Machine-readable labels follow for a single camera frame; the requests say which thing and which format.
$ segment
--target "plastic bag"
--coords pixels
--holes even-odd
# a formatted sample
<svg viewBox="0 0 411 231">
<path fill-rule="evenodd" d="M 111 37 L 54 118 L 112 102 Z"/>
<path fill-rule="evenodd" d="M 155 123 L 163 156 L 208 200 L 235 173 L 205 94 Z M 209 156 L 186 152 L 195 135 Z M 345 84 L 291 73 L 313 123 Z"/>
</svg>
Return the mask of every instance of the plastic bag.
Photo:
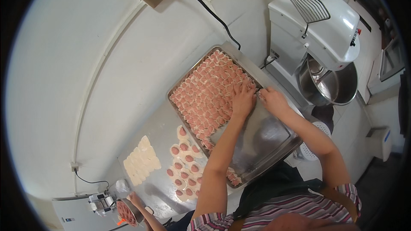
<svg viewBox="0 0 411 231">
<path fill-rule="evenodd" d="M 126 180 L 121 179 L 121 180 L 117 180 L 116 182 L 116 190 L 119 193 L 129 193 L 130 192 L 130 188 L 127 186 Z"/>
</svg>

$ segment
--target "striped shirt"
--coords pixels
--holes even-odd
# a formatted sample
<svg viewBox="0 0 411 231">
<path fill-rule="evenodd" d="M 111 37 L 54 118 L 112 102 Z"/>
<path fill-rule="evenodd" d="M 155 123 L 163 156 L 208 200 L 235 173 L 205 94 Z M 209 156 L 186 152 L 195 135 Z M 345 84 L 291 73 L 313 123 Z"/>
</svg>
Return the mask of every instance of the striped shirt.
<svg viewBox="0 0 411 231">
<path fill-rule="evenodd" d="M 356 205 L 358 215 L 361 210 L 361 201 L 357 189 L 352 184 L 335 187 L 338 192 L 348 196 Z M 273 219 L 285 213 L 298 213 L 312 219 L 329 219 L 333 222 L 350 223 L 351 216 L 347 209 L 339 203 L 314 193 L 291 194 L 270 199 L 257 208 L 254 208 L 245 219 L 241 230 L 260 230 Z M 233 214 L 209 213 L 193 219 L 187 231 L 225 231 L 233 223 Z"/>
</svg>

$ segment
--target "metal bowl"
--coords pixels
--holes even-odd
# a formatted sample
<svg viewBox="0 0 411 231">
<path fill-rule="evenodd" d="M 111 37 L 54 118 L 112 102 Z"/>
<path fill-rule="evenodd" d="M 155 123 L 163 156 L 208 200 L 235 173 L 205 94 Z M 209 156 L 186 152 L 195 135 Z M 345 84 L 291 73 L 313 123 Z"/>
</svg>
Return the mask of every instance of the metal bowl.
<svg viewBox="0 0 411 231">
<path fill-rule="evenodd" d="M 301 65 L 298 79 L 301 94 L 317 106 L 350 103 L 358 89 L 357 70 L 354 63 L 348 64 L 342 70 L 328 71 L 328 73 L 324 70 L 313 74 L 310 69 L 317 64 L 313 58 L 309 58 Z"/>
<path fill-rule="evenodd" d="M 133 214 L 134 218 L 136 218 L 137 223 L 141 223 L 144 219 L 143 214 L 134 206 L 128 199 L 120 199 L 126 206 L 130 209 L 131 213 Z"/>
</svg>

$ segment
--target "stainless steel table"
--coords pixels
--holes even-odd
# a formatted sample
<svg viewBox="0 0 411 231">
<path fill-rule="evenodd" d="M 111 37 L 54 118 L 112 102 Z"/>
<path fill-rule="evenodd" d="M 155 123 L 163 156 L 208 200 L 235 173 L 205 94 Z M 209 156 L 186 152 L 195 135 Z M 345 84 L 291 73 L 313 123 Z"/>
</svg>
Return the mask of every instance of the stainless steel table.
<svg viewBox="0 0 411 231">
<path fill-rule="evenodd" d="M 258 82 L 264 86 L 272 86 L 276 90 L 281 89 L 266 75 L 262 70 L 259 69 L 253 62 L 251 62 L 247 57 L 244 56 L 240 51 L 234 48 L 229 42 L 223 44 L 222 48 L 235 56 L 241 65 L 254 77 Z M 297 107 L 287 99 L 291 108 L 301 115 Z M 128 183 L 131 185 L 131 189 L 136 191 L 136 193 L 141 197 L 141 199 L 154 210 L 154 215 L 157 218 L 170 218 L 172 216 L 186 213 L 195 209 L 197 201 L 187 201 L 181 202 L 176 194 L 176 187 L 172 183 L 171 179 L 168 178 L 166 169 L 172 164 L 173 157 L 170 154 L 170 147 L 178 143 L 177 138 L 177 127 L 182 125 L 180 118 L 178 117 L 175 110 L 172 108 L 168 100 L 164 100 L 162 105 L 152 114 L 152 116 L 144 123 L 142 128 L 136 132 L 131 142 L 124 148 L 120 156 L 118 157 L 118 162 L 115 162 L 112 169 L 109 170 L 111 173 L 111 183 L 114 179 L 126 178 Z M 127 156 L 134 150 L 138 145 L 138 142 L 143 136 L 148 136 L 151 145 L 153 146 L 157 157 L 159 158 L 162 168 L 160 170 L 155 170 L 150 172 L 150 176 L 137 187 L 133 187 L 130 178 L 126 174 L 123 166 L 123 161 Z M 284 158 L 288 153 L 295 150 L 301 144 L 301 139 L 294 137 L 288 142 L 286 148 L 278 155 L 278 160 Z M 196 159 L 197 162 L 205 166 L 207 158 Z M 122 174 L 119 173 L 118 164 L 121 166 Z"/>
</svg>

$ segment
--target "metal baking tray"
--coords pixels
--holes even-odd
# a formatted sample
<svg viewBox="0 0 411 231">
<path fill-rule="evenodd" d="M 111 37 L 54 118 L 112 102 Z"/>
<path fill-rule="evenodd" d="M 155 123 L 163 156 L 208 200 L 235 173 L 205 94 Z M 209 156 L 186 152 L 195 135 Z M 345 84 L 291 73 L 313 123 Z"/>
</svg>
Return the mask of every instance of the metal baking tray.
<svg viewBox="0 0 411 231">
<path fill-rule="evenodd" d="M 187 79 L 187 77 L 191 75 L 194 70 L 196 70 L 197 67 L 216 50 L 228 55 L 236 65 L 241 67 L 243 71 L 255 82 L 258 89 L 263 88 L 262 85 L 247 71 L 246 68 L 244 68 L 243 65 L 241 65 L 235 57 L 221 48 L 221 45 L 215 45 L 208 50 L 208 52 L 172 86 L 167 93 L 167 99 L 182 120 L 185 129 L 191 134 L 193 140 L 207 157 L 210 156 L 208 150 L 203 147 L 201 141 L 191 131 L 190 125 L 184 120 L 184 117 L 178 110 L 177 106 L 170 100 L 170 95 L 172 95 L 173 91 L 176 90 L 181 83 Z M 220 126 L 220 128 L 209 137 L 214 144 L 216 144 L 227 125 L 228 122 Z M 234 186 L 227 179 L 228 186 L 233 189 L 244 187 L 255 177 L 259 176 L 271 167 L 276 161 L 278 161 L 278 159 L 276 159 L 276 161 L 272 161 L 277 152 L 286 146 L 287 141 L 292 140 L 293 137 L 291 134 L 294 134 L 294 132 L 286 127 L 277 118 L 268 113 L 260 100 L 257 100 L 256 107 L 247 118 L 243 130 L 239 135 L 235 145 L 234 156 L 230 163 L 230 167 L 232 167 L 238 176 L 241 177 L 242 183 Z"/>
</svg>

